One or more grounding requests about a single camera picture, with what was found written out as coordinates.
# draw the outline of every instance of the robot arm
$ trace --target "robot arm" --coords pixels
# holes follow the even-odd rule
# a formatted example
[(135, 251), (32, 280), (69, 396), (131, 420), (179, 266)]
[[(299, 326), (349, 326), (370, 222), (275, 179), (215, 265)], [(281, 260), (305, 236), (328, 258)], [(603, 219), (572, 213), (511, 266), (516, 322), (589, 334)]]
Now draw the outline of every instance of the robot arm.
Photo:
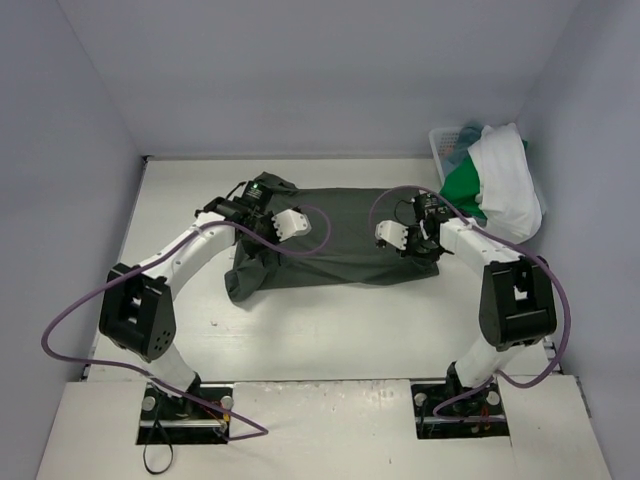
[[(197, 389), (200, 384), (197, 373), (186, 364), (173, 343), (177, 330), (173, 301), (204, 265), (237, 241), (243, 243), (250, 256), (265, 248), (232, 226), (219, 225), (205, 230), (203, 225), (233, 221), (271, 243), (306, 235), (311, 230), (306, 215), (297, 210), (285, 210), (277, 215), (265, 212), (271, 196), (265, 186), (250, 182), (241, 197), (233, 200), (219, 197), (197, 211), (196, 220), (187, 230), (140, 266), (164, 256), (195, 232), (192, 241), (166, 262), (105, 292), (100, 332), (120, 348), (137, 354), (157, 378), (183, 391)], [(133, 268), (118, 264), (112, 268), (108, 280), (125, 275)]]
[(482, 385), (526, 347), (555, 332), (552, 285), (535, 263), (453, 218), (435, 196), (419, 195), (413, 205), (417, 224), (379, 223), (378, 244), (391, 244), (402, 256), (431, 261), (443, 253), (455, 254), (482, 279), (482, 333), (447, 372), (447, 382), (457, 395)]

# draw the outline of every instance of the mounting plate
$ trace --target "mounting plate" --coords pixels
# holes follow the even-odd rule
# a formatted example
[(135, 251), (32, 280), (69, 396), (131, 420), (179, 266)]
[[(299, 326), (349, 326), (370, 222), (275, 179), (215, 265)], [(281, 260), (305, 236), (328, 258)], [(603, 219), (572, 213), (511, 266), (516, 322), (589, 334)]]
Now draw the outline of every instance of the mounting plate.
[[(233, 385), (200, 386), (198, 395), (216, 405), (233, 399)], [(230, 418), (217, 412), (206, 411), (190, 403), (185, 408), (184, 400), (174, 399), (147, 384), (140, 409), (140, 423), (136, 445), (164, 444), (162, 435), (154, 432), (154, 420), (165, 430), (173, 445), (219, 445), (226, 444)]]
[(433, 416), (433, 410), (450, 398), (444, 383), (412, 382), (413, 415), (416, 419), (416, 435), (419, 440), (444, 438), (508, 437), (509, 426), (502, 408), (502, 397), (497, 384), (491, 384), (477, 401), (468, 406), (464, 414), (453, 407), (441, 411), (445, 416), (492, 416), (501, 417), (499, 422), (462, 422), (444, 420)]

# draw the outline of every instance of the bolt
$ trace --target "bolt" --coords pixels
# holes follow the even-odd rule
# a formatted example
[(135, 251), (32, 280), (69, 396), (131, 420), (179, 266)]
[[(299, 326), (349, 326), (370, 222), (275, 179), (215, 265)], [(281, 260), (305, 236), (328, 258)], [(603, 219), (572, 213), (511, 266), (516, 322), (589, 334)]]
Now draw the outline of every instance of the bolt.
[(222, 405), (222, 408), (225, 410), (231, 410), (233, 408), (233, 403), (233, 398), (229, 395), (225, 395), (220, 399), (220, 405)]
[(413, 397), (413, 402), (416, 404), (416, 407), (421, 407), (424, 402), (427, 401), (427, 394), (426, 393), (416, 393), (416, 395)]
[(156, 406), (156, 399), (148, 395), (142, 399), (142, 411), (150, 412)]
[(500, 404), (500, 395), (498, 395), (496, 392), (489, 392), (487, 393), (487, 403), (489, 405), (492, 406), (496, 406)]

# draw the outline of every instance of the gray wall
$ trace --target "gray wall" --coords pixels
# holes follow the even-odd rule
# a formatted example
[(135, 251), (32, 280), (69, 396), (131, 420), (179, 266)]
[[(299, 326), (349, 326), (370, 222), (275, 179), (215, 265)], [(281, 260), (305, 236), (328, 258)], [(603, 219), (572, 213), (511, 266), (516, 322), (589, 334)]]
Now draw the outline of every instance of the gray wall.
[[(0, 2), (0, 64), (0, 476), (28, 479), (80, 373), (46, 357), (40, 335), (104, 280), (141, 164), (54, 0)], [(87, 354), (97, 307), (70, 318), (55, 346)]]
[(640, 478), (640, 2), (584, 0), (518, 125), (549, 204), (537, 246), (566, 285), (579, 374), (616, 479)]
[(147, 154), (413, 154), (512, 121), (578, 0), (60, 0)]

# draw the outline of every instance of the dark gray fabric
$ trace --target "dark gray fabric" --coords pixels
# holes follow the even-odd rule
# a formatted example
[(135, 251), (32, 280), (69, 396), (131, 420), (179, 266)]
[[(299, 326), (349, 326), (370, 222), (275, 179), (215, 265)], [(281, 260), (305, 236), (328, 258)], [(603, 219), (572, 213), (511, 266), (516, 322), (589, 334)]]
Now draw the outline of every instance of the dark gray fabric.
[[(264, 250), (250, 259), (238, 244), (233, 269), (225, 274), (229, 298), (234, 302), (247, 299), (256, 290), (342, 283), (393, 285), (438, 274), (435, 264), (421, 265), (411, 258), (401, 258), (394, 248), (375, 246), (368, 228), (371, 205), (384, 189), (321, 188), (300, 190), (286, 180), (263, 173), (256, 180), (274, 190), (269, 209), (280, 212), (299, 205), (313, 205), (331, 219), (332, 235), (323, 251), (312, 257), (288, 257)], [(393, 219), (400, 199), (409, 200), (416, 192), (393, 192), (379, 204), (374, 222)], [(313, 211), (309, 216), (311, 232), (292, 238), (283, 246), (291, 250), (311, 250), (326, 235), (323, 218)], [(414, 220), (410, 205), (397, 209), (402, 222)]]

